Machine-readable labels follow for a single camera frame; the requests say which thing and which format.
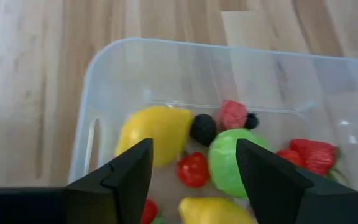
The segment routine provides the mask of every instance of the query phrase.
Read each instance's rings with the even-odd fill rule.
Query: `cherry tomato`
[[[176,174],[188,187],[202,187],[209,180],[208,162],[204,155],[195,152],[177,164]]]
[[[142,224],[150,224],[158,214],[158,206],[150,199],[146,199],[142,214]]]

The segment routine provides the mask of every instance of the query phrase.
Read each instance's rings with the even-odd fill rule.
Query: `pink raspberry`
[[[247,119],[246,106],[232,100],[224,100],[218,113],[222,131],[243,128]]]

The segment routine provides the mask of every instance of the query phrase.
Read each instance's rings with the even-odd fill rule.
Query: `plastic bin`
[[[259,114],[254,132],[268,139],[273,151],[294,138],[340,146],[338,167],[347,185],[358,190],[357,59],[139,38],[108,45],[88,67],[69,181],[89,172],[96,120],[101,166],[114,157],[120,128],[134,111],[168,104],[212,114],[225,99]],[[206,152],[191,141],[186,150]],[[173,169],[174,164],[154,170],[150,186],[168,223],[180,221],[177,205],[183,197],[227,197],[213,184],[186,188]]]

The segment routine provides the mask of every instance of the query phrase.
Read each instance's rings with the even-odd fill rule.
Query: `wooden floor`
[[[63,185],[88,62],[126,37],[358,58],[355,0],[0,0],[0,185]]]

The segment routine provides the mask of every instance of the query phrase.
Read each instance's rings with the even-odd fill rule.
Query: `black berry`
[[[193,124],[190,128],[190,136],[208,147],[216,137],[216,123],[208,114],[199,114],[194,117]]]
[[[244,125],[244,127],[248,130],[252,130],[254,128],[256,128],[259,124],[259,120],[256,117],[255,113],[248,113],[247,115],[247,121],[246,124]]]

